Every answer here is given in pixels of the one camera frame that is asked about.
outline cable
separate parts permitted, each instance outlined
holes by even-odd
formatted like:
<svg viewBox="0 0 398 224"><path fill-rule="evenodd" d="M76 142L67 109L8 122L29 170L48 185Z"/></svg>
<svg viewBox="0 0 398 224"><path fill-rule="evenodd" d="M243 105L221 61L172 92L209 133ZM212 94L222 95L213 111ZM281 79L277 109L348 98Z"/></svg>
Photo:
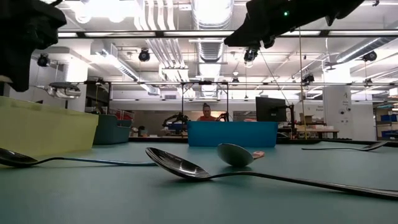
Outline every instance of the cable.
<svg viewBox="0 0 398 224"><path fill-rule="evenodd" d="M304 110L304 88L303 88L303 60L302 60L302 49L301 49L301 27L298 28L298 41L300 43L300 73L301 73L301 105L303 109L304 117L304 139L307 140L307 123L305 122L305 110Z"/></svg>
<svg viewBox="0 0 398 224"><path fill-rule="evenodd" d="M59 4L61 4L62 1L63 0L56 0L54 2L51 2L50 5L55 7L55 6L58 6Z"/></svg>
<svg viewBox="0 0 398 224"><path fill-rule="evenodd" d="M246 81L246 87L245 87L245 95L244 98L248 98L248 68L245 66L244 67L244 76L245 76L245 81Z"/></svg>
<svg viewBox="0 0 398 224"><path fill-rule="evenodd" d="M267 60L266 60L266 58L264 57L264 54L261 52L261 49L259 49L259 50L260 50L260 54L261 54L262 59L263 59L264 62L266 63L266 66L267 66L267 68L268 68L269 73L271 74L271 76L272 76L272 78L274 79L276 85L278 86L279 91L280 91L280 92L282 93L282 95L284 96L284 98L285 98L287 104L290 105L290 102L287 100L287 98L286 98L286 96L285 96L285 93L284 93L283 90L280 88L280 86L279 86L279 84L278 84L278 81L276 80L274 74L272 73L271 69L269 68L268 63L267 63Z"/></svg>

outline teal plastic bin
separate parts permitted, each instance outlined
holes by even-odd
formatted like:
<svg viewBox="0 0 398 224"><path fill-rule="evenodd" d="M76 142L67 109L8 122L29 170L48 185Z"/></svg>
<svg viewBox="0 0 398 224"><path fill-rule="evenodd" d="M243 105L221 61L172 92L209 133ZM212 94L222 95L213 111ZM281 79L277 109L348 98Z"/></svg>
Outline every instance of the teal plastic bin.
<svg viewBox="0 0 398 224"><path fill-rule="evenodd" d="M221 143L242 147L275 147L276 122L211 122L189 121L189 146L215 147Z"/></svg>

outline spoon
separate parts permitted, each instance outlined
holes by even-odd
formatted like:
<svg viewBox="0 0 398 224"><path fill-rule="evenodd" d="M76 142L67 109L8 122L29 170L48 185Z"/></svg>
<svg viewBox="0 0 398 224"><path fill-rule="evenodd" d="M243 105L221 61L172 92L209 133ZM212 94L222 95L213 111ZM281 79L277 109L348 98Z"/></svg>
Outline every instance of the spoon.
<svg viewBox="0 0 398 224"><path fill-rule="evenodd" d="M119 166L154 166L154 162L123 162L123 161L107 161L101 159L83 159L83 158L65 158L65 157L53 157L42 161L38 161L29 156L25 156L16 152L12 152L7 149L0 148L0 164L12 167L30 167L43 162L52 160L68 160L68 161L80 161L80 162L97 162L102 164L112 164Z"/></svg>
<svg viewBox="0 0 398 224"><path fill-rule="evenodd" d="M314 187L321 187L325 189L339 190L352 194L364 195L368 197L377 197L385 199L398 199L398 191L396 190L379 190L366 187L356 187L343 184L333 184L328 182L298 179L291 177L284 177L279 175L261 174L251 171L230 172L225 174L210 175L200 166L195 165L185 159L179 158L169 152L162 151L153 147L146 148L147 155L161 168L186 179L195 181L206 181L218 177L227 177L233 175L251 175L256 177L263 177L267 179L280 180L296 184L309 185Z"/></svg>
<svg viewBox="0 0 398 224"><path fill-rule="evenodd" d="M264 152L256 151L252 155L245 148L230 143L219 144L217 153L224 162L235 167L245 167L264 156Z"/></svg>
<svg viewBox="0 0 398 224"><path fill-rule="evenodd" d="M336 147L336 148L302 148L303 150L329 150L329 149L352 149L352 150L357 150L357 151L364 151L364 152L369 152L375 149L378 149L382 147L383 145L387 144L387 141L382 141L382 142L377 142L374 143L370 146L365 146L362 148L353 148L353 147Z"/></svg>
<svg viewBox="0 0 398 224"><path fill-rule="evenodd" d="M47 86L34 86L46 91L50 96L63 100L73 100L81 95L80 89L69 82L54 82Z"/></svg>

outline security camera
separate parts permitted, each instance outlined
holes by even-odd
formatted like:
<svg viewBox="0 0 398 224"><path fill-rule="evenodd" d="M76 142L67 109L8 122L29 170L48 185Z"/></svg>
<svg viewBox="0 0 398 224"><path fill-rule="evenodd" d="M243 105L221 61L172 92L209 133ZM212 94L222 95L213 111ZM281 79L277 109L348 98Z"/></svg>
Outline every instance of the security camera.
<svg viewBox="0 0 398 224"><path fill-rule="evenodd" d="M308 75L305 75L304 77L303 77L303 80L302 80L304 83L311 83L311 82L314 82L315 81L315 78L313 77L313 74L308 74Z"/></svg>
<svg viewBox="0 0 398 224"><path fill-rule="evenodd" d="M244 54L244 57L243 57L244 62L247 63L247 62L252 62L252 61L254 61L254 59L255 59L255 58L257 57L257 55L258 55L258 53L257 53L258 50L259 50L259 49L258 49L257 47L248 47L248 48L246 49L246 53Z"/></svg>
<svg viewBox="0 0 398 224"><path fill-rule="evenodd" d="M149 49L141 49L141 53L138 55L138 59L141 62L147 62L150 59Z"/></svg>
<svg viewBox="0 0 398 224"><path fill-rule="evenodd" d="M364 60L365 62L367 62L367 61L373 62L376 59L377 59L377 54L374 51L369 52L366 55L362 56L362 60Z"/></svg>
<svg viewBox="0 0 398 224"><path fill-rule="evenodd" d="M40 67L47 67L49 65L50 59L48 54L40 54L37 59L37 65Z"/></svg>
<svg viewBox="0 0 398 224"><path fill-rule="evenodd" d="M233 78L232 79L232 82L233 83L239 83L239 79L238 78Z"/></svg>

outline teal table surface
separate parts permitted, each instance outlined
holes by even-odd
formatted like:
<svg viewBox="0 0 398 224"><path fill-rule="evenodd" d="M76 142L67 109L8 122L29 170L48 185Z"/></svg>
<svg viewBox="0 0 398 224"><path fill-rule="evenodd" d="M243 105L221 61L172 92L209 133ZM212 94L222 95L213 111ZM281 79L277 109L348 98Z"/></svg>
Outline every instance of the teal table surface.
<svg viewBox="0 0 398 224"><path fill-rule="evenodd" d="M312 145L332 146L344 144ZM218 158L215 148L192 148L188 144L130 142L63 156L148 161L146 147L169 151L211 174L233 170ZM302 151L301 147L261 149L265 157L244 170L398 190L396 148L358 152ZM398 201L258 177L187 182L156 166L118 167L72 161L52 161L28 169L0 167L1 224L380 224L397 223L397 211Z"/></svg>

